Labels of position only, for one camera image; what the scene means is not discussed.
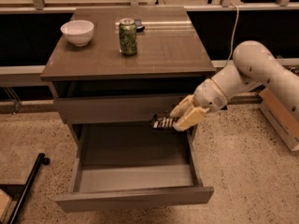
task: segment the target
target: bowl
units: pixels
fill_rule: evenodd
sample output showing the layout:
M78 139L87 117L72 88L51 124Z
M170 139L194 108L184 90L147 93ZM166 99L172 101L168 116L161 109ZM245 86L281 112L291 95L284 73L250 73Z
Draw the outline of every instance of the bowl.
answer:
M65 23L60 30L70 43L83 47L93 38L94 25L90 21L75 20Z

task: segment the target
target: can lid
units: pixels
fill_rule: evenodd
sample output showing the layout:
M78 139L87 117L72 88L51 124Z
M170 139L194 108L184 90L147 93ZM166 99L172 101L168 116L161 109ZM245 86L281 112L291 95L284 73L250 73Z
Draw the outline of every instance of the can lid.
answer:
M134 19L121 19L120 20L120 24L121 25L132 25L135 23L135 20Z

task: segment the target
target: brown tabletop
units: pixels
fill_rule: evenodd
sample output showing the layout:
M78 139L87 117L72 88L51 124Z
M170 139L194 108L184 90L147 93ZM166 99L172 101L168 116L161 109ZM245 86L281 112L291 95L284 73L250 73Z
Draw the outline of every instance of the brown tabletop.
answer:
M141 19L138 52L120 53L119 21ZM45 81L135 77L186 77L215 73L198 34L183 7L77 9L72 20L94 23L92 41L76 47L62 37L44 69Z

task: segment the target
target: green can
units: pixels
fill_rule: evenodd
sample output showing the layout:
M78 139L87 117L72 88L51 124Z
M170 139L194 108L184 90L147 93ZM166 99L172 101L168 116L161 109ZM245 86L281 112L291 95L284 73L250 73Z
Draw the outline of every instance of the green can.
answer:
M134 19L120 20L121 54L135 55L137 53L137 26Z

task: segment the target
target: cabinet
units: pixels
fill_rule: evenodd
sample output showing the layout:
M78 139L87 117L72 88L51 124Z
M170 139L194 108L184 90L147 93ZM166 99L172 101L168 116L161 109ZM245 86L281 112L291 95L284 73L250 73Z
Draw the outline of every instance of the cabinet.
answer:
M118 21L141 19L138 53L119 52ZM195 165L194 130L150 127L215 70L183 7L78 9L95 24L77 48L62 37L41 78L78 145L65 212L207 203Z

